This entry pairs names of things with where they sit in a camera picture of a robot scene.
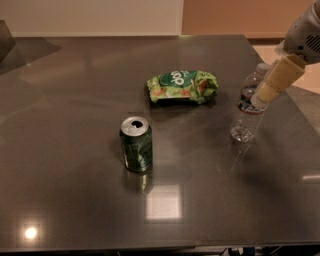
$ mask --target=clear bottle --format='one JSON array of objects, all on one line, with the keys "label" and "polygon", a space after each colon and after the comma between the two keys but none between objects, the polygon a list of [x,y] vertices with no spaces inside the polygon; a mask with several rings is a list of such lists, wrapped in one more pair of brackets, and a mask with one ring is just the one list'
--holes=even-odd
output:
[{"label": "clear bottle", "polygon": [[251,97],[254,95],[259,83],[263,81],[270,65],[260,63],[256,70],[249,75],[241,89],[240,97],[237,103],[237,111],[232,121],[230,136],[237,142],[251,141],[262,121],[264,111],[268,105],[260,102],[259,108],[251,104]]}]

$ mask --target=green snack bag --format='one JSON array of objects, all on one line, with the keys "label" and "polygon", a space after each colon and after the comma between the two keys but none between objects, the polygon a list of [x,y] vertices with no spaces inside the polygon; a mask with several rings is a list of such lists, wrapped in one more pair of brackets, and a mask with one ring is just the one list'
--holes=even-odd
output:
[{"label": "green snack bag", "polygon": [[176,99],[201,104],[216,96],[218,84],[208,72],[173,71],[150,79],[147,87],[154,103],[159,99]]}]

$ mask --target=green can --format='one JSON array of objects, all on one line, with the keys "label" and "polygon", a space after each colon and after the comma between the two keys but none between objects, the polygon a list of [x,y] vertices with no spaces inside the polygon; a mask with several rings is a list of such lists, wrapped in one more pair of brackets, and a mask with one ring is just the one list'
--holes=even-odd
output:
[{"label": "green can", "polygon": [[152,130],[148,121],[139,116],[127,118],[121,124],[120,139],[126,167],[145,172],[152,164]]}]

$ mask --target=bottle label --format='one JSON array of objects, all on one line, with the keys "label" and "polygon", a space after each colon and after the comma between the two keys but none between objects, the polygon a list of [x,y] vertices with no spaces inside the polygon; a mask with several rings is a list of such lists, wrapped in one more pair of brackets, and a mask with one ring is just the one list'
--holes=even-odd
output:
[{"label": "bottle label", "polygon": [[267,108],[256,108],[254,107],[252,104],[251,104],[251,97],[253,95],[245,95],[245,89],[242,89],[241,90],[241,93],[240,93],[240,97],[239,97],[239,100],[238,100],[238,108],[246,113],[246,114],[251,114],[251,115],[260,115],[262,114]]}]

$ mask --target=can lid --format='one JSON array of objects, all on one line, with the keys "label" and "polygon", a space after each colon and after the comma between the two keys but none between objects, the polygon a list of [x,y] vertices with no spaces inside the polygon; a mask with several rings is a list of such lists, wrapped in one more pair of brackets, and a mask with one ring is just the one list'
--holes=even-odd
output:
[{"label": "can lid", "polygon": [[148,121],[140,116],[132,116],[124,120],[121,124],[121,131],[132,137],[140,136],[149,128]]}]

